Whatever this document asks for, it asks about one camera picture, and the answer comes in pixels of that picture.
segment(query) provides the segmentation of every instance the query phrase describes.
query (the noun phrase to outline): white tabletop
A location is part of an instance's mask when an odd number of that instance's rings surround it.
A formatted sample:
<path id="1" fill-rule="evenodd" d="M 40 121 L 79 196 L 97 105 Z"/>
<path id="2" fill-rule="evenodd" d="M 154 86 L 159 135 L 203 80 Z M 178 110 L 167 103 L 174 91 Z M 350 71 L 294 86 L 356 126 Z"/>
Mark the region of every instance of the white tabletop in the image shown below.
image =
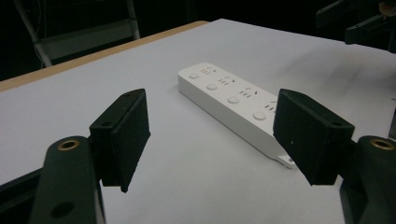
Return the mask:
<path id="1" fill-rule="evenodd" d="M 129 191 L 102 188 L 107 223 L 344 223 L 339 178 L 309 186 L 177 90 L 177 72 L 213 63 L 277 95 L 305 93 L 388 137 L 396 55 L 219 20 L 0 93 L 0 184 L 42 166 L 53 142 L 89 136 L 122 93 L 144 88 L 151 137 Z"/>

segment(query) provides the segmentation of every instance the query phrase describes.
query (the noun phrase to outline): power outlet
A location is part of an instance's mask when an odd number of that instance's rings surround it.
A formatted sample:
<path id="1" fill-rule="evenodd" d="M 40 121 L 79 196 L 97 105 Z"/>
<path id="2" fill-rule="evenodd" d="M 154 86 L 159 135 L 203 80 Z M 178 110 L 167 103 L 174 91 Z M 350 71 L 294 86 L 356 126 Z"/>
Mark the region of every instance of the power outlet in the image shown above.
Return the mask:
<path id="1" fill-rule="evenodd" d="M 273 136 L 276 96 L 212 63 L 179 71 L 178 89 L 260 152 L 296 168 Z"/>

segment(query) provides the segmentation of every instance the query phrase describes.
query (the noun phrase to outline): white power strip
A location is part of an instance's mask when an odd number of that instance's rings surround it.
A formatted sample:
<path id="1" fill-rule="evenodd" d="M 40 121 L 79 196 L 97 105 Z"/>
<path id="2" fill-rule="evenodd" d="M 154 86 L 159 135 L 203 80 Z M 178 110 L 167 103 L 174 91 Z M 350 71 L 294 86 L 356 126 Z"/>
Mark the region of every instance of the white power strip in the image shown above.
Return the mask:
<path id="1" fill-rule="evenodd" d="M 178 90 L 267 157 L 297 168 L 273 136 L 277 97 L 212 63 L 178 73 Z"/>

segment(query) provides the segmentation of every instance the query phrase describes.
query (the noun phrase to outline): screw hole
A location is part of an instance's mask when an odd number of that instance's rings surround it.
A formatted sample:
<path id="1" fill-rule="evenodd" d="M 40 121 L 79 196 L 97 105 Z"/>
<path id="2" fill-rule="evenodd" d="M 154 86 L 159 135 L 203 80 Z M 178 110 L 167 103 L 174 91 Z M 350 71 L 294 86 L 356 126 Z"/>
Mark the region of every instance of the screw hole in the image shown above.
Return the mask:
<path id="1" fill-rule="evenodd" d="M 103 122 L 102 123 L 102 126 L 104 126 L 104 127 L 108 127 L 108 126 L 110 126 L 112 123 L 110 122 L 110 121 L 106 121 L 106 122 Z"/>
<path id="2" fill-rule="evenodd" d="M 73 211 L 74 207 L 71 202 L 60 203 L 52 209 L 50 215 L 55 218 L 65 217 Z"/>
<path id="3" fill-rule="evenodd" d="M 384 149 L 384 150 L 394 150 L 395 146 L 387 141 L 384 141 L 382 139 L 372 139 L 371 144 L 375 147 Z"/>
<path id="4" fill-rule="evenodd" d="M 335 125 L 335 126 L 341 126 L 342 124 L 341 124 L 340 122 L 333 121 L 333 122 L 332 122 L 332 125 Z"/>
<path id="5" fill-rule="evenodd" d="M 72 140 L 64 141 L 61 144 L 59 144 L 58 149 L 61 151 L 67 151 L 78 147 L 78 145 L 79 145 L 79 141 L 72 139 Z"/>

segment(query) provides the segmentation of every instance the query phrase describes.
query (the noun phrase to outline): wooden table edge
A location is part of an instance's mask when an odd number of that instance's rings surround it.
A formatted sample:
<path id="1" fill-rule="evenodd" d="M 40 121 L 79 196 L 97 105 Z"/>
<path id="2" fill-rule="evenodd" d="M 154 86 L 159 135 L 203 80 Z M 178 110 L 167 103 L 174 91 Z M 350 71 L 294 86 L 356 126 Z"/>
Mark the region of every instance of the wooden table edge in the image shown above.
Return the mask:
<path id="1" fill-rule="evenodd" d="M 165 38 L 170 35 L 175 35 L 175 34 L 193 29 L 195 27 L 198 27 L 198 26 L 201 26 L 201 25 L 204 25 L 207 23 L 208 23 L 208 21 L 195 21 L 195 22 L 192 22 L 192 23 L 189 23 L 186 25 L 182 25 L 177 28 L 173 28 L 171 30 L 167 30 L 167 31 L 155 34 L 155 35 L 146 36 L 146 37 L 134 40 L 132 42 L 116 46 L 111 49 L 104 49 L 104 50 L 95 52 L 93 54 L 86 55 L 81 58 L 77 58 L 77 59 L 74 59 L 74 60 L 71 60 L 71 61 L 68 61 L 65 63 L 56 64 L 51 67 L 40 69 L 40 70 L 31 72 L 31 73 L 28 73 L 25 75 L 6 79 L 6 80 L 0 82 L 0 91 L 7 91 L 10 89 L 19 87 L 21 85 L 25 85 L 30 82 L 39 80 L 41 78 L 50 77 L 52 75 L 61 73 L 63 71 L 69 70 L 71 68 L 81 66 L 85 63 L 90 63 L 90 62 L 96 61 L 98 59 L 104 58 L 106 56 L 109 56 L 109 55 L 112 55 L 115 53 L 119 53 L 119 52 L 127 50 L 127 49 L 136 48 L 138 46 L 145 45 L 147 43 L 159 40 L 161 38 Z"/>

